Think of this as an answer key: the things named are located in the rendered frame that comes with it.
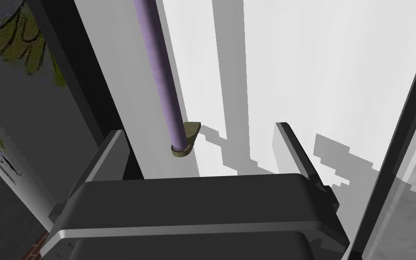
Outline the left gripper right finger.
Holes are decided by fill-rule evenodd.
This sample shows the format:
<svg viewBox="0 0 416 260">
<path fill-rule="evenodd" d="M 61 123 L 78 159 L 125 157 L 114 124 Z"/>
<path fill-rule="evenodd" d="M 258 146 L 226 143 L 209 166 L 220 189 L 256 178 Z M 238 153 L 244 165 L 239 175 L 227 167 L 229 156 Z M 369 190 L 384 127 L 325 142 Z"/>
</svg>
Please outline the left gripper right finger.
<svg viewBox="0 0 416 260">
<path fill-rule="evenodd" d="M 272 147 L 278 171 L 281 174 L 297 173 L 303 175 L 311 184 L 322 190 L 335 211 L 338 210 L 339 202 L 334 191 L 330 186 L 323 184 L 318 172 L 288 123 L 276 123 L 273 131 Z"/>
</svg>

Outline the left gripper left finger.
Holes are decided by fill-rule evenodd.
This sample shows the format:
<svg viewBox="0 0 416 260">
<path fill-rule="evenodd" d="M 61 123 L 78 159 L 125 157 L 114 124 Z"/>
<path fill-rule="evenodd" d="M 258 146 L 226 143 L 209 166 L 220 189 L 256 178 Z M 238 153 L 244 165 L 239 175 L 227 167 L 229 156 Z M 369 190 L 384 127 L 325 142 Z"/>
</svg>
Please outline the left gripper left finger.
<svg viewBox="0 0 416 260">
<path fill-rule="evenodd" d="M 67 198 L 73 196 L 76 190 L 88 181 L 122 180 L 129 154 L 130 148 L 124 131 L 111 131 L 81 173 Z"/>
</svg>

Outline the white door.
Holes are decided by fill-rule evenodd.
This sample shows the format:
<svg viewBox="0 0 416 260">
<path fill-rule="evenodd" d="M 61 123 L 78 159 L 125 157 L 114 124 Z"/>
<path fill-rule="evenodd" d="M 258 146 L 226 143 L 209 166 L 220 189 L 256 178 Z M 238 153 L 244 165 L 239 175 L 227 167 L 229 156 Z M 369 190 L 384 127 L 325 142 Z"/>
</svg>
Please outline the white door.
<svg viewBox="0 0 416 260">
<path fill-rule="evenodd" d="M 170 150 L 133 0 L 74 0 L 146 179 L 269 174 L 287 122 L 350 241 L 416 74 L 416 0 L 156 0 L 180 109 Z"/>
</svg>

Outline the green leafy wall picture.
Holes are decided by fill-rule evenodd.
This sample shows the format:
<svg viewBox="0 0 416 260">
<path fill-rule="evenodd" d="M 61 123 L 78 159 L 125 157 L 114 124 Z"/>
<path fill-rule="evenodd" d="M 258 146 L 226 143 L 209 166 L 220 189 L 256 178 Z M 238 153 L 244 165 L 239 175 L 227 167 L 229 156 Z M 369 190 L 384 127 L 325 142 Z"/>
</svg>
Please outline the green leafy wall picture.
<svg viewBox="0 0 416 260">
<path fill-rule="evenodd" d="M 22 0 L 0 25 L 0 58 L 6 63 L 23 60 L 25 73 L 34 75 L 43 68 L 45 56 L 50 58 L 55 85 L 68 87 L 27 0 Z"/>
</svg>

